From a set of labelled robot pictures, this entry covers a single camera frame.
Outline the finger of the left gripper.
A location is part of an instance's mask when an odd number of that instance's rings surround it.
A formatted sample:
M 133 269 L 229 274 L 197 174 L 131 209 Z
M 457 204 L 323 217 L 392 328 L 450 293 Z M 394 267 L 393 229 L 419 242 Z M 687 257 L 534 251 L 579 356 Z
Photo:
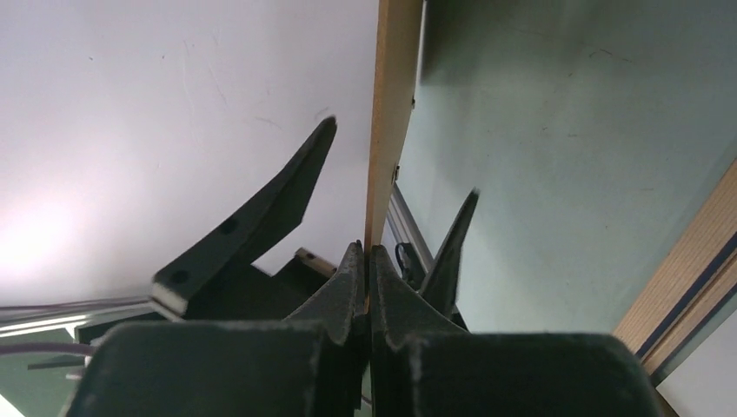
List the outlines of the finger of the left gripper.
M 156 272 L 151 307 L 165 317 L 208 317 L 250 294 L 254 261 L 302 223 L 336 131 L 335 117 L 320 121 L 268 183 Z
M 456 304 L 463 243 L 479 200 L 472 189 L 446 234 L 419 294 L 438 313 L 451 318 Z

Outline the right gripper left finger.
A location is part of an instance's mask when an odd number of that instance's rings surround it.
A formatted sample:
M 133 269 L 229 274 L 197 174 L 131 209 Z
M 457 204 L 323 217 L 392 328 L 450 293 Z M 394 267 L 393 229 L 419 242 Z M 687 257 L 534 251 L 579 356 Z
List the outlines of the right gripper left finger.
M 364 253 L 278 321 L 130 321 L 96 349 L 65 416 L 350 416 L 362 404 Z

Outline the brown cardboard backing board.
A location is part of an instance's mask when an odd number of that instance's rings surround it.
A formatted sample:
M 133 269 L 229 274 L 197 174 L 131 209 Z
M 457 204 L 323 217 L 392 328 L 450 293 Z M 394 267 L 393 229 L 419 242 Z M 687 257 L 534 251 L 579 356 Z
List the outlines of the brown cardboard backing board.
M 421 0 L 379 2 L 363 243 L 367 254 L 382 240 L 413 109 L 423 5 Z

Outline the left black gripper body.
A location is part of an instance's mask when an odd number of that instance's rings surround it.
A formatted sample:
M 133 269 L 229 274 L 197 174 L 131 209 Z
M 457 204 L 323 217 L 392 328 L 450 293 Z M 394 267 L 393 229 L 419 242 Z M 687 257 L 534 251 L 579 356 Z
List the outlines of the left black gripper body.
M 300 307 L 336 271 L 336 265 L 299 248 L 275 275 L 238 263 L 204 286 L 189 303 L 187 321 L 281 320 Z

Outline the wooden picture frame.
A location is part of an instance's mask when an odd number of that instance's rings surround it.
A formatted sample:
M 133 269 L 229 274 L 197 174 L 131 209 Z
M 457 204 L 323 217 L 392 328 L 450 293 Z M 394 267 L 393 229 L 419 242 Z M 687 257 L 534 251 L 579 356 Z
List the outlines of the wooden picture frame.
M 616 326 L 655 375 L 736 289 L 736 162 Z

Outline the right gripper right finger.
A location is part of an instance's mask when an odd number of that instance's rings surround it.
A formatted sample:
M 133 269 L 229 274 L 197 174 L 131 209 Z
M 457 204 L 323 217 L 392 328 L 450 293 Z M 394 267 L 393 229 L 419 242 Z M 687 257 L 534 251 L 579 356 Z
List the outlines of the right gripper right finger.
M 387 250 L 368 260 L 376 416 L 659 416 L 639 361 L 609 334 L 472 334 L 424 301 Z

